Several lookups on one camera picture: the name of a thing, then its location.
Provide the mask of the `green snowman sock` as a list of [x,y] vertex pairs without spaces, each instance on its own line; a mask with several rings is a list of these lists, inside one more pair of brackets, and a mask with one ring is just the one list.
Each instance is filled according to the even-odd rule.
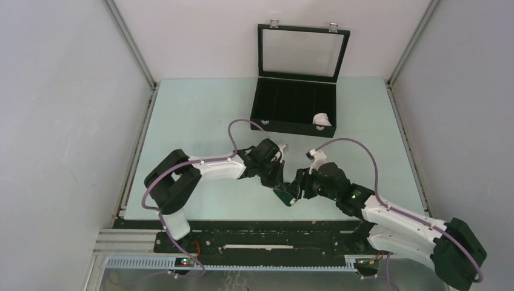
[[280,201],[290,207],[296,203],[296,198],[285,190],[274,189],[273,193],[280,199]]

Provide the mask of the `white sock with black stripes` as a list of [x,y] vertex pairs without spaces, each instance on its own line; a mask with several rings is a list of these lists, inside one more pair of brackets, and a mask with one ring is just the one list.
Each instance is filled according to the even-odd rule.
[[332,123],[329,120],[329,116],[326,113],[317,113],[313,116],[312,124],[320,125],[320,126],[332,126]]

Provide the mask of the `black display case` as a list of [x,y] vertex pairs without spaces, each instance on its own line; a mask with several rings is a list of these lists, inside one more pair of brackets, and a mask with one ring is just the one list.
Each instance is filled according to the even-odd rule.
[[[327,27],[258,24],[258,80],[250,127],[332,138],[337,129],[337,81],[351,32]],[[326,113],[332,126],[312,124]]]

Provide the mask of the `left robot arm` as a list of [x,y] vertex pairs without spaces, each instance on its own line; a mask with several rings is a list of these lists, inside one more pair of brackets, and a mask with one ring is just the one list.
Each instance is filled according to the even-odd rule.
[[163,226],[170,232],[169,246],[181,253],[192,244],[184,206],[200,182],[257,176],[264,187],[277,188],[283,184],[286,151],[285,144],[269,138],[229,156],[196,158],[181,149],[172,151],[144,180],[146,195],[156,203]]

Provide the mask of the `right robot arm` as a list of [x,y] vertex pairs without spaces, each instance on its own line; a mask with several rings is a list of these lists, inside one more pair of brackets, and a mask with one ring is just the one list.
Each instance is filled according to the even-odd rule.
[[375,249],[411,259],[456,290],[469,290],[484,279],[481,266],[487,252],[466,222],[418,215],[381,200],[372,189],[350,182],[333,162],[299,169],[284,191],[296,199],[325,197],[342,213],[360,219],[352,238],[359,253]]

